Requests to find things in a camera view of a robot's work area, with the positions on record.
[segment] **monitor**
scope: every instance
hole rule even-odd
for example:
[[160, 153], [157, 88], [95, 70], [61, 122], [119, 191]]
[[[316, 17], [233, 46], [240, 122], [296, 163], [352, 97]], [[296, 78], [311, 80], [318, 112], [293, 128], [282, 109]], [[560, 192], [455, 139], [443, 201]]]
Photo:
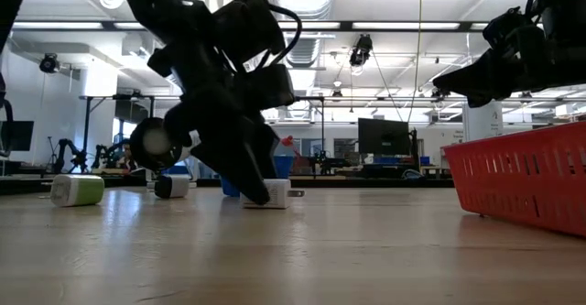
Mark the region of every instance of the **monitor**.
[[[29, 151], [33, 138], [33, 121], [14, 121], [12, 122], [12, 151]], [[6, 150], [5, 144], [8, 141], [7, 122], [0, 122], [0, 148]]]
[[410, 155], [409, 123], [360, 118], [358, 147], [362, 154]]

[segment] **black monitor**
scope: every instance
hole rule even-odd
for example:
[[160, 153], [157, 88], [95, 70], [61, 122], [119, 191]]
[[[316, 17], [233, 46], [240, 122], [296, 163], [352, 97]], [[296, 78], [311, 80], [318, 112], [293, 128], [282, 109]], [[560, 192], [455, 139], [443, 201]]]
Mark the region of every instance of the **black monitor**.
[[362, 154], [410, 155], [409, 123], [360, 118], [358, 147]]
[[[0, 122], [0, 147], [5, 148], [8, 142], [8, 128], [7, 122]], [[12, 122], [12, 151], [29, 151], [30, 144], [33, 138], [33, 127], [35, 122], [32, 121], [14, 121]]]

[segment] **table surface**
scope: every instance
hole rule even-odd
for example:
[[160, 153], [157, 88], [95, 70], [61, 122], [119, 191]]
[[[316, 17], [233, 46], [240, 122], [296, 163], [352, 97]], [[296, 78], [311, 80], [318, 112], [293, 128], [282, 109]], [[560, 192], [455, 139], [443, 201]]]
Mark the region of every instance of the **table surface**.
[[307, 190], [279, 211], [143, 189], [0, 197], [0, 304], [586, 303], [586, 240], [468, 214], [455, 190]]

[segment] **ceiling duct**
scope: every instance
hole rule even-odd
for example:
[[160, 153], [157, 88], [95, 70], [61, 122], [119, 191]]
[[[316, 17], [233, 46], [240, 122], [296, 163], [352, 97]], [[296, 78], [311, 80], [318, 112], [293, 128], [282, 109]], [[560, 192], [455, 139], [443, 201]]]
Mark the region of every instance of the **ceiling duct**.
[[[294, 11], [301, 20], [327, 20], [331, 13], [333, 0], [276, 0], [276, 4]], [[300, 39], [295, 48], [288, 54], [288, 63], [294, 68], [311, 67], [320, 55], [322, 41], [323, 39]]]

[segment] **red basket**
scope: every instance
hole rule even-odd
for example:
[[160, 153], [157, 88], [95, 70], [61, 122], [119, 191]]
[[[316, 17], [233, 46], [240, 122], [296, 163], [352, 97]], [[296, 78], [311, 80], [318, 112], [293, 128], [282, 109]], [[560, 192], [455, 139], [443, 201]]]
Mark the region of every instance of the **red basket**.
[[445, 147], [463, 210], [586, 236], [586, 122]]

